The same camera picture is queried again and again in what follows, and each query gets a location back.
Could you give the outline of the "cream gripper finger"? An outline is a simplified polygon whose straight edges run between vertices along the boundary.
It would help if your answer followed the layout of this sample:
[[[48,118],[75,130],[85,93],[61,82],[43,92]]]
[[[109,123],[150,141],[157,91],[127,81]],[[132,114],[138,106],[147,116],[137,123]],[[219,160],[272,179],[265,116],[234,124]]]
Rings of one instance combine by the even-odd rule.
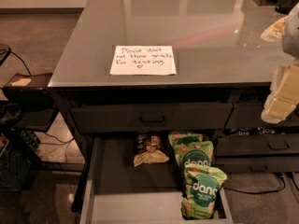
[[[272,78],[270,94],[263,105],[261,119],[278,124],[299,105],[299,63],[279,66]]]

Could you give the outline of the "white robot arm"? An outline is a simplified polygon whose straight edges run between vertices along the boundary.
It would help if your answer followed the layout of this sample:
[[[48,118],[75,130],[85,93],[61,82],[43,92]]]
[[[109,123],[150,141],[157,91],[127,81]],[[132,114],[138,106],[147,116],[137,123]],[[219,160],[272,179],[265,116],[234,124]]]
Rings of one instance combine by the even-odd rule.
[[[280,40],[283,51],[294,58],[289,66],[276,69],[270,85],[271,92],[263,105],[261,119],[277,124],[299,105],[299,5],[264,30],[261,39],[269,42]]]

